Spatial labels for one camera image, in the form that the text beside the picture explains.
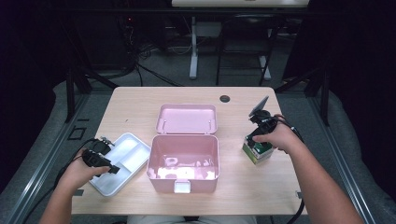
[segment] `white tray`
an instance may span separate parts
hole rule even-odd
[[[145,165],[150,147],[131,133],[123,134],[110,146],[105,158],[120,167],[116,174],[94,176],[90,183],[104,196],[115,195]]]

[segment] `pink box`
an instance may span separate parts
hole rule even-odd
[[[219,177],[213,105],[163,105],[152,141],[148,177],[163,193],[208,193]]]

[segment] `open pink lid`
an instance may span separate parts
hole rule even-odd
[[[215,133],[217,128],[213,105],[163,105],[157,121],[158,133]]]

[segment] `small green box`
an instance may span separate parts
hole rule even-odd
[[[248,145],[247,137],[245,138],[242,149],[244,149],[244,151],[247,153],[248,157],[251,161],[253,161],[254,164],[270,158],[274,151],[274,148],[270,143],[255,143],[254,147],[250,147]]]

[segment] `wooden tabletop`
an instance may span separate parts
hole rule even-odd
[[[173,7],[307,7],[309,0],[172,0]]]
[[[223,103],[221,95],[230,97]],[[144,167],[112,197],[102,196],[90,183],[73,198],[73,214],[107,215],[292,215],[300,191],[290,157],[274,151],[254,165],[242,150],[243,139],[257,128],[248,120],[252,108],[268,95],[264,109],[280,113],[273,89],[263,87],[119,87],[113,92],[96,137],[114,141],[133,133],[151,146],[164,104],[207,104],[217,109],[219,180],[213,193],[158,193]]]

